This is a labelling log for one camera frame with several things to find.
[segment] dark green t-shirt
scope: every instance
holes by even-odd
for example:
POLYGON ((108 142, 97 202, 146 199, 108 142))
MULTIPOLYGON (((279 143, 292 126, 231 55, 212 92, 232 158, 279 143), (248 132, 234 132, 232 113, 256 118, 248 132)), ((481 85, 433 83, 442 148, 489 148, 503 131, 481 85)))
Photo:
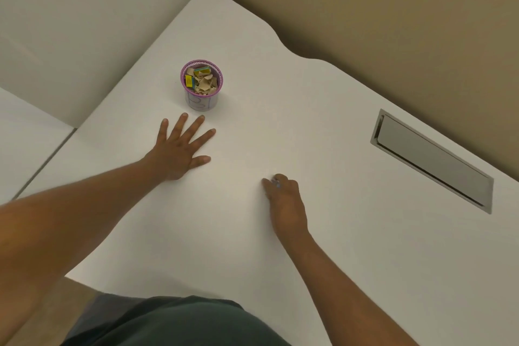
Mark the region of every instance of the dark green t-shirt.
POLYGON ((232 301, 154 297, 122 317, 67 339, 62 346, 289 346, 232 301))

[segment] left arm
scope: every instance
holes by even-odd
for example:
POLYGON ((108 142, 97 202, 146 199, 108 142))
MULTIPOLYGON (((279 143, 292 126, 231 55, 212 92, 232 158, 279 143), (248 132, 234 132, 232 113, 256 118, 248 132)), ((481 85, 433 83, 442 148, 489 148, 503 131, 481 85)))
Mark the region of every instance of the left arm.
POLYGON ((211 160, 193 155, 214 129, 189 143, 204 117, 182 134, 186 120, 182 114, 169 138, 163 120, 155 146, 135 163, 0 206, 0 345, 141 198, 211 160))

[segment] hand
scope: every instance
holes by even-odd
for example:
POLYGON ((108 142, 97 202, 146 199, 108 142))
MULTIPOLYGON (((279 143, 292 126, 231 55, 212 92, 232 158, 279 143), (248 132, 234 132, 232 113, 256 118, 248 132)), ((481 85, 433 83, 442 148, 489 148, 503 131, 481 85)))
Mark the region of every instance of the hand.
POLYGON ((283 174, 276 174, 274 183, 263 178, 262 185, 270 201, 270 221, 279 241, 286 245, 294 238, 307 235, 305 205, 302 203, 297 182, 289 180, 283 174))
POLYGON ((143 160, 149 162, 152 167, 157 167, 164 180, 180 179, 192 168, 209 163, 211 161, 209 156, 193 158, 193 155, 214 136, 216 130, 211 129, 189 143, 198 131, 198 128, 203 124, 204 119, 203 115, 199 116, 182 134, 182 129, 187 120, 187 114, 183 113, 178 118, 169 138, 167 137, 169 122, 167 119, 164 119, 160 124, 155 146, 146 154, 143 160))

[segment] floor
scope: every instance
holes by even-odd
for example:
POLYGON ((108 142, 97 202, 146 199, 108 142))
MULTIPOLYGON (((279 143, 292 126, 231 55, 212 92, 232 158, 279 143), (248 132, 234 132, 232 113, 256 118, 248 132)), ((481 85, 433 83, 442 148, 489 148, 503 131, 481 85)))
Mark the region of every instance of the floor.
POLYGON ((97 292, 61 279, 6 346, 58 346, 97 292))

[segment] pen holder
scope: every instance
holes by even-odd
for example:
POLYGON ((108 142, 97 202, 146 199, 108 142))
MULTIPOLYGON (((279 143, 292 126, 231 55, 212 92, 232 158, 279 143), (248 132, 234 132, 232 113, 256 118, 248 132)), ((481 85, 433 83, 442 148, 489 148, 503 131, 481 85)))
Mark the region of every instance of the pen holder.
POLYGON ((180 82, 182 82, 182 86, 185 90, 185 99, 187 104, 197 111, 209 111, 213 109, 218 103, 218 93, 224 84, 224 76, 219 68, 214 63, 210 61, 204 61, 203 59, 197 59, 195 61, 188 62, 180 71, 180 82), (193 67, 194 69, 198 69, 200 67, 209 66, 211 68, 211 73, 217 79, 217 90, 211 95, 199 95, 188 87, 186 87, 186 71, 189 67, 193 67))

